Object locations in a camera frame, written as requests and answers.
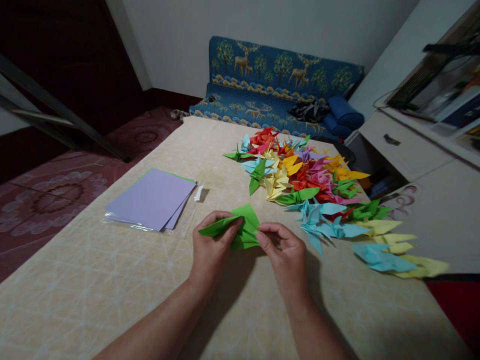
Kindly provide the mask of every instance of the metal frame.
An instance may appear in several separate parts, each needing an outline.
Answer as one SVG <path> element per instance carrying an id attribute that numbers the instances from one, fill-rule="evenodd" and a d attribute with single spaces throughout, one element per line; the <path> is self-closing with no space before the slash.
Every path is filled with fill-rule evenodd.
<path id="1" fill-rule="evenodd" d="M 34 79 L 24 73 L 19 69 L 13 62 L 7 59 L 0 53 L 0 71 L 3 72 L 8 78 L 13 80 L 17 85 L 28 91 L 42 103 L 50 107 L 61 117 L 46 115 L 40 112 L 27 111 L 17 105 L 15 105 L 10 100 L 0 95 L 0 105 L 7 110 L 13 112 L 16 115 L 22 117 L 23 120 L 35 126 L 37 129 L 43 131 L 44 133 L 50 135 L 54 139 L 60 141 L 62 144 L 68 146 L 74 150 L 80 150 L 80 146 L 74 143 L 70 138 L 63 135 L 59 131 L 55 130 L 51 126 L 45 124 L 54 123 L 56 125 L 68 126 L 71 128 L 76 128 L 84 132 L 88 137 L 93 139 L 97 144 L 101 145 L 107 149 L 112 155 L 121 159 L 125 163 L 130 162 L 130 157 L 123 153 L 121 150 L 113 146 L 109 141 L 107 141 L 98 131 L 93 127 L 83 121 L 79 116 L 77 116 L 73 111 L 66 107 L 62 102 L 57 100 L 53 95 L 51 95 L 47 90 L 41 87 Z"/>

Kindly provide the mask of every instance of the dark wooden door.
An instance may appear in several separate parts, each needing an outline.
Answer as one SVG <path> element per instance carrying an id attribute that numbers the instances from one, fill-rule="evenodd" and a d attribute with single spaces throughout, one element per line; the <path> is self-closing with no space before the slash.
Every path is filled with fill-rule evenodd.
<path id="1" fill-rule="evenodd" d="M 0 53 L 101 133 L 144 110 L 105 0 L 2 0 L 0 34 Z"/>

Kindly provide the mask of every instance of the forearm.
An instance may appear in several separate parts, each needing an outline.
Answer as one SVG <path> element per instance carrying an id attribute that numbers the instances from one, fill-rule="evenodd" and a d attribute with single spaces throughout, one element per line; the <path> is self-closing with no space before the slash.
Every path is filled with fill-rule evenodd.
<path id="1" fill-rule="evenodd" d="M 351 358 L 309 293 L 286 299 L 285 306 L 301 360 Z"/>
<path id="2" fill-rule="evenodd" d="M 118 337 L 95 359 L 174 359 L 198 322 L 214 290 L 189 280 Z"/>

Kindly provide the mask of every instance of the left hand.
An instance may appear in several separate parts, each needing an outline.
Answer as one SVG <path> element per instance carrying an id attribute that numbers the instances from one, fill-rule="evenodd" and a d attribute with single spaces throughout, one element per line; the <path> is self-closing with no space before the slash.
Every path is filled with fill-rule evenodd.
<path id="1" fill-rule="evenodd" d="M 193 229 L 193 265 L 188 280 L 200 290 L 213 289 L 220 278 L 225 260 L 230 252 L 230 243 L 242 225 L 243 218 L 238 218 L 230 224 L 223 235 L 213 238 L 199 234 L 200 229 L 206 228 L 217 220 L 234 216 L 228 211 L 213 211 Z"/>

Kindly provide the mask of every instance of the hand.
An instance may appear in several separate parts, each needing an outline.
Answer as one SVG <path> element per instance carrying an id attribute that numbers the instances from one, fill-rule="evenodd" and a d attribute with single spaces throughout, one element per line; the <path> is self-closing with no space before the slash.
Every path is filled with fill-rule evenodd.
<path id="1" fill-rule="evenodd" d="M 243 219 L 238 218 L 222 236 L 212 238 L 199 234 L 217 220 L 234 216 L 228 211 L 213 211 L 193 229 L 193 265 L 188 280 L 199 290 L 209 291 L 215 288 L 222 276 L 225 260 L 230 252 L 230 243 L 242 225 Z"/>
<path id="2" fill-rule="evenodd" d="M 277 222 L 265 222 L 258 230 L 261 232 L 256 234 L 256 239 L 270 259 L 285 305 L 296 306 L 299 302 L 308 301 L 310 292 L 305 243 Z"/>

